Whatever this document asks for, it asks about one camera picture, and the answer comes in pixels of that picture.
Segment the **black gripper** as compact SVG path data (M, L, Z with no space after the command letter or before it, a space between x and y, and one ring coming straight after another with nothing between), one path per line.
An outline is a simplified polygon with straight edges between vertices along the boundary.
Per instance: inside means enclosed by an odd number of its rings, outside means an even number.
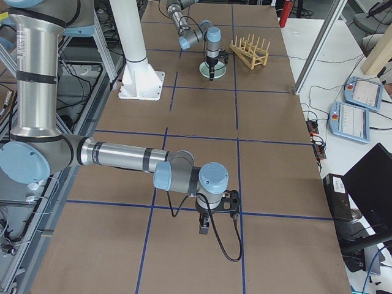
M206 57L206 63L207 66L209 67L209 80L213 81L214 80L214 67L218 63L218 57Z
M207 208L197 205L196 210L199 212L199 234L207 235L209 232L210 216Z

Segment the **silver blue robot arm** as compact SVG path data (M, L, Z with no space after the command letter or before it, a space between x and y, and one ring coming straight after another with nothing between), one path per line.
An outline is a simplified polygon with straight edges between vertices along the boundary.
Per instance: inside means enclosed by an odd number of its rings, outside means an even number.
M58 43L63 34L91 36L92 1L9 1L17 29L18 120L1 150L1 169L14 181L30 184L70 166L106 165L153 175L154 186L195 199L200 232L214 226L222 211L228 171L219 163L196 167L187 151L117 145L64 134L56 127Z
M209 20L199 24L194 22L197 26L196 29L190 27L186 20L189 17L183 14L183 10L196 3L197 1L167 1L166 12L177 29L178 42L182 50L187 50L200 42L205 43L205 63L208 69L208 78L212 81L215 78L220 55L223 53L220 48L221 31Z

